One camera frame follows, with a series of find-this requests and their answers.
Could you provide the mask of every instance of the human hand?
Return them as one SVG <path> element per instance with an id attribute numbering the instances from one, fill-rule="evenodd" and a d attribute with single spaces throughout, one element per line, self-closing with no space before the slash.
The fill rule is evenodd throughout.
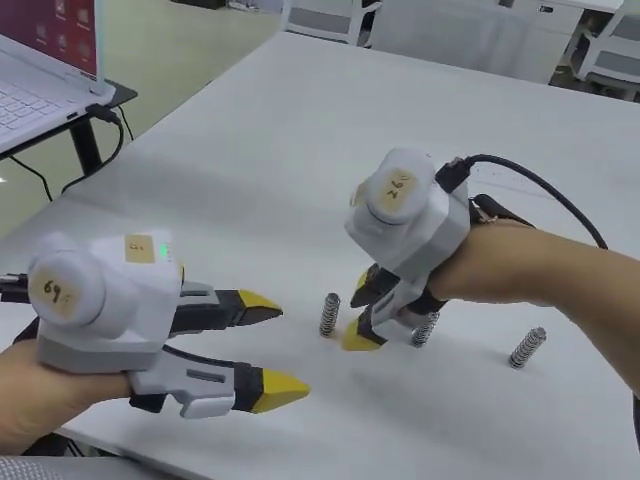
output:
<path id="1" fill-rule="evenodd" d="M 20 455 L 104 400 L 131 395 L 124 374 L 72 375 L 40 364 L 36 342 L 0 353 L 0 455 Z"/>
<path id="2" fill-rule="evenodd" d="M 474 226 L 429 290 L 440 300 L 546 304 L 541 283 L 556 238 L 513 220 Z"/>

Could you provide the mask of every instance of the laptop screen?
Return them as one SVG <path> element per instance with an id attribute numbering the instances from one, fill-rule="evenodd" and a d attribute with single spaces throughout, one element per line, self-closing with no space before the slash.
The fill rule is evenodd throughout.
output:
<path id="1" fill-rule="evenodd" d="M 0 35 L 98 74 L 94 0 L 0 0 Z"/>

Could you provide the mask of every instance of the black table leg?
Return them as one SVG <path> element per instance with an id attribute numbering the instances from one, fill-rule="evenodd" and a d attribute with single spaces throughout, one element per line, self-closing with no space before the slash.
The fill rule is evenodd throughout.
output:
<path id="1" fill-rule="evenodd" d="M 91 120 L 87 119 L 74 125 L 70 131 L 80 165 L 82 166 L 82 173 L 90 175 L 100 168 L 102 164 Z"/>

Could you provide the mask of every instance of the compression spring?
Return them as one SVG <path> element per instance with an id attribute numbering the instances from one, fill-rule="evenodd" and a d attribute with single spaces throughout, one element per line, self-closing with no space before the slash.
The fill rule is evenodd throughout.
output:
<path id="1" fill-rule="evenodd" d="M 427 340 L 429 340 L 429 337 L 431 336 L 431 332 L 433 332 L 433 328 L 436 326 L 436 323 L 440 318 L 440 312 L 430 313 L 428 317 L 429 319 L 427 320 L 427 323 L 416 328 L 411 336 L 411 345 L 416 348 L 421 348 L 425 343 L 427 343 Z"/>
<path id="2" fill-rule="evenodd" d="M 336 328 L 338 311 L 340 310 L 340 297 L 337 293 L 330 293 L 324 299 L 322 319 L 320 321 L 320 335 L 330 337 Z"/>
<path id="3" fill-rule="evenodd" d="M 525 366 L 535 351 L 547 339 L 547 332 L 542 327 L 532 329 L 520 345 L 516 347 L 509 357 L 509 365 L 511 368 L 520 369 Z"/>

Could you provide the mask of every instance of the white plastic housing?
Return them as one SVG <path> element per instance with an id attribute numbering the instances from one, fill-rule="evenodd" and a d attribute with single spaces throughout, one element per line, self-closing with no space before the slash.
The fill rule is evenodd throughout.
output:
<path id="1" fill-rule="evenodd" d="M 28 275 L 39 336 L 70 352 L 158 352 L 180 299 L 180 269 L 166 231 L 100 239 L 89 248 L 53 233 Z"/>
<path id="2" fill-rule="evenodd" d="M 381 267 L 409 282 L 424 277 L 425 270 L 428 273 L 424 263 L 411 259 L 424 253 L 422 247 L 433 239 L 450 214 L 451 198 L 434 178 L 436 166 L 451 160 L 433 158 L 422 150 L 394 149 L 360 186 L 352 201 L 345 225 L 347 233 Z M 468 223 L 468 216 L 462 221 Z M 452 240 L 458 243 L 452 241 L 450 253 L 459 246 L 459 240 Z"/>

